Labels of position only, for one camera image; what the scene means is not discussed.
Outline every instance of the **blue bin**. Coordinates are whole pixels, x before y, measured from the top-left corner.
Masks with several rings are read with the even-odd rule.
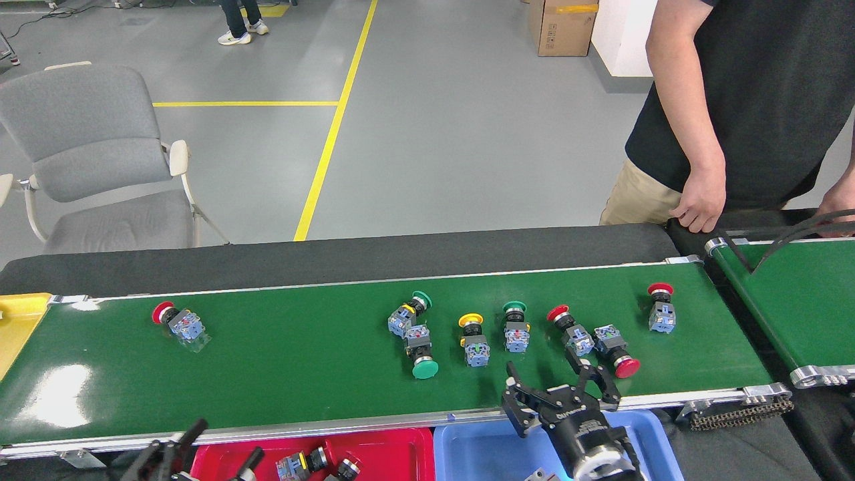
[[[605,413],[609,424],[625,426],[649,481],[683,481],[659,419],[650,411]],[[526,438],[508,420],[447,425],[433,432],[437,481],[522,481],[538,468],[570,481],[543,429]]]

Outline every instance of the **sneaker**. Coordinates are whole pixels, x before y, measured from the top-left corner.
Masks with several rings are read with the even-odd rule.
[[[270,33],[268,26],[264,25],[264,20],[259,20],[255,25],[249,25],[246,28],[247,32],[257,33],[259,35],[267,35]]]
[[[252,41],[252,35],[247,32],[241,35],[239,39],[236,39],[232,36],[231,32],[226,32],[223,33],[216,41],[220,42],[220,45],[249,44]]]

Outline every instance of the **yellow bin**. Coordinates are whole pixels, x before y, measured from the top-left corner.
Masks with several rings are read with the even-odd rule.
[[[50,294],[0,295],[0,381],[48,310]]]

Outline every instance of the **black t-shirt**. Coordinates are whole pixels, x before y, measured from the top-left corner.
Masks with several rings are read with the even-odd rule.
[[[727,164],[725,208],[771,207],[811,190],[855,105],[855,0],[720,0],[695,45]],[[689,163],[655,84],[626,151],[682,191]]]

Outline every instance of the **person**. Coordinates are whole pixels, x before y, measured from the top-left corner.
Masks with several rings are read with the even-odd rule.
[[[252,34],[265,35],[270,32],[264,24],[262,13],[258,10],[257,0],[243,0],[246,9],[246,20],[249,25],[244,24],[244,17],[240,14],[238,0],[220,0],[222,11],[226,14],[228,32],[223,33],[217,42],[220,45],[245,45],[252,41]]]
[[[711,232],[811,190],[855,106],[853,19],[852,0],[659,0],[654,84],[600,223]],[[855,146],[817,215],[851,208]]]

